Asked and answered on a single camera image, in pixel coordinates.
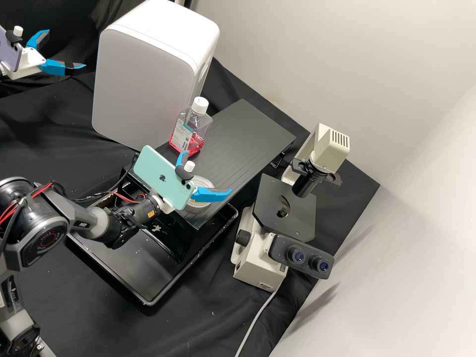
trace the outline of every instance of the microscope focus knob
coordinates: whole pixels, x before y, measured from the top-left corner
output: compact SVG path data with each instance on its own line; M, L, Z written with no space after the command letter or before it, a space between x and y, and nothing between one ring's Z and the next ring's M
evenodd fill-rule
M235 238L235 242L246 247L251 239L251 233L245 230L239 230Z

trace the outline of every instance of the smartphone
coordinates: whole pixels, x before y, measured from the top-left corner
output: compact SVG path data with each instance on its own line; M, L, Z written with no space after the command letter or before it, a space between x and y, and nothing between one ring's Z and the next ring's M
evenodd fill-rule
M142 148L132 171L176 210L184 209L195 191L193 181L183 181L175 166L149 145Z
M19 43L12 44L6 38L6 30L0 26L0 61L10 72L18 70L22 51L23 46Z

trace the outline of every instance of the black plate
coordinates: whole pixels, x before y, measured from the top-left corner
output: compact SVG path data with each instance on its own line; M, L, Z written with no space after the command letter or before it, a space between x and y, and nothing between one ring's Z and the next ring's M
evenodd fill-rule
M98 203L101 207L113 205L120 205L113 196ZM140 230L116 250L76 233L68 237L144 305L152 306L237 216L236 208L227 204L197 231L181 219L161 214L148 229Z

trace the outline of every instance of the gray cable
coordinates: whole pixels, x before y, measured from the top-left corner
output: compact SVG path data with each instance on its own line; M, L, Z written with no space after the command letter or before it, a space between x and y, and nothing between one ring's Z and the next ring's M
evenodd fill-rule
M278 292L279 287L281 286L281 283L278 285L278 287L276 288L276 290L273 291L273 293L269 296L269 298L265 301L265 303L263 304L263 306L258 310L258 313L256 314L256 316L254 317L253 321L251 322L251 325L248 327L248 331L246 332L245 336L243 337L243 341L241 342L240 346L238 347L238 351L237 351L237 353L235 354L235 357L238 357L239 354L241 353L241 350L243 349L244 344L246 343L246 340L248 339L249 334L251 333L251 330L252 330L253 327L254 327L254 324L256 323L256 321L258 321L258 318L259 318L259 316L261 315L261 313L264 311L264 309L266 308L266 306L268 306L268 304L271 302L271 300L274 298L274 296L275 296L276 293Z

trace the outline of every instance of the inverted microscope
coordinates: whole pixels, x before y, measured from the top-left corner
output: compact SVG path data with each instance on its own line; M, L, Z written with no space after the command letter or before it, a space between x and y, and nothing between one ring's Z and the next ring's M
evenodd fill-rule
M231 262L233 277L273 292L293 268L327 279L334 257L307 242L315 237L316 196L322 183L340 186L338 168L350 140L318 124L284 171L281 180L261 175L256 201L243 209Z

